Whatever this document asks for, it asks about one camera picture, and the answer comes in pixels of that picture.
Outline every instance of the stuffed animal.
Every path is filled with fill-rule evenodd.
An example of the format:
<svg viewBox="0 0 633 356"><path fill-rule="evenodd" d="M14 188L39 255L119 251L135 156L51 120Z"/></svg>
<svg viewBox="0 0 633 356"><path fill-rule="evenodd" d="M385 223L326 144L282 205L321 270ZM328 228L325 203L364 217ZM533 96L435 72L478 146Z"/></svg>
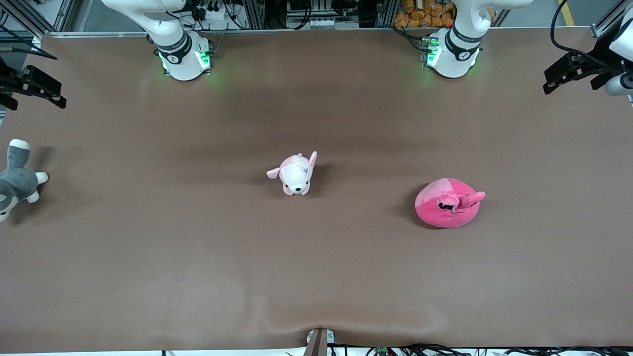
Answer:
<svg viewBox="0 0 633 356"><path fill-rule="evenodd" d="M271 179L276 179L279 175L286 195L306 195L310 190L310 178L312 178L316 158L316 151L312 152L310 159L302 154L290 156L281 163L281 166L266 172L266 175Z"/></svg>
<svg viewBox="0 0 633 356"><path fill-rule="evenodd" d="M0 173L0 222L9 217L11 210L21 201L39 200L37 186L48 181L48 175L34 172L24 165L28 162L31 146L20 139L11 140L7 149L8 168Z"/></svg>
<svg viewBox="0 0 633 356"><path fill-rule="evenodd" d="M462 181L442 178L422 189L415 198L415 211L427 224L459 227L475 217L485 197Z"/></svg>

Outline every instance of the gray plush dog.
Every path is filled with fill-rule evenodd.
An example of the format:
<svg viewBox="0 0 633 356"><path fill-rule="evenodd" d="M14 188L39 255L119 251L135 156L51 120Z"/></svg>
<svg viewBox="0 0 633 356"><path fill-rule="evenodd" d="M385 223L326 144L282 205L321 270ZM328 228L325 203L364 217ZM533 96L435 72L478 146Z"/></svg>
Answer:
<svg viewBox="0 0 633 356"><path fill-rule="evenodd" d="M37 186L48 181L48 174L25 168L31 154L31 145L13 139L6 152L9 166L0 173L0 222L9 217L11 210L21 201L35 203L39 200Z"/></svg>

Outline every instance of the plush ear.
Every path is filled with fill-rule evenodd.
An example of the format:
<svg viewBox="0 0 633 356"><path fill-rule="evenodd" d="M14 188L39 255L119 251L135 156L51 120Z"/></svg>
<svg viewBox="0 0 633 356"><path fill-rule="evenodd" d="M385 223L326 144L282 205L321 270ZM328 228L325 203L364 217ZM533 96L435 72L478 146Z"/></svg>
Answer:
<svg viewBox="0 0 633 356"><path fill-rule="evenodd" d="M465 197L463 197L461 199L461 205L464 208L470 208L472 207L474 204L484 200L484 198L486 197L486 194L482 191L478 191L469 195L466 195Z"/></svg>
<svg viewBox="0 0 633 356"><path fill-rule="evenodd" d="M317 162L316 158L317 158L317 152L314 151L312 152L312 155L310 156L310 161L308 161L308 164L314 167L315 163Z"/></svg>
<svg viewBox="0 0 633 356"><path fill-rule="evenodd" d="M271 169L268 172L266 172L266 175L268 176L268 178L271 179L276 179L277 175L279 175L279 171L281 170L281 168L277 167L275 169Z"/></svg>

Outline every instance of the white and pink plush dog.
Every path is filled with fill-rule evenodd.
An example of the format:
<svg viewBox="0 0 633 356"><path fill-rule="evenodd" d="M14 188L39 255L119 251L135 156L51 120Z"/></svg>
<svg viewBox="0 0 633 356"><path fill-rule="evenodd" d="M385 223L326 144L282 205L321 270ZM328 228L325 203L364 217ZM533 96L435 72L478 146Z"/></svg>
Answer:
<svg viewBox="0 0 633 356"><path fill-rule="evenodd" d="M305 158L300 153L290 156L281 163L281 166L266 172L266 175L271 179L276 179L279 175L279 179L284 184L286 195L306 195L310 190L310 178L312 178L316 158L316 151L312 152L310 159Z"/></svg>

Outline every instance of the plush toy paw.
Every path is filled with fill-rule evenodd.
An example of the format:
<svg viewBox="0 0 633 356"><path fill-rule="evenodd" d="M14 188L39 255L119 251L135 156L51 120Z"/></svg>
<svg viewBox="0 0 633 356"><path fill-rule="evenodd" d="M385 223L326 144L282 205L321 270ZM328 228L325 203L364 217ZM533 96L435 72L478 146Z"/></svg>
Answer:
<svg viewBox="0 0 633 356"><path fill-rule="evenodd" d="M35 175L37 176L37 183L38 184L44 184L44 183L48 182L48 174L46 174L44 172L36 172Z"/></svg>

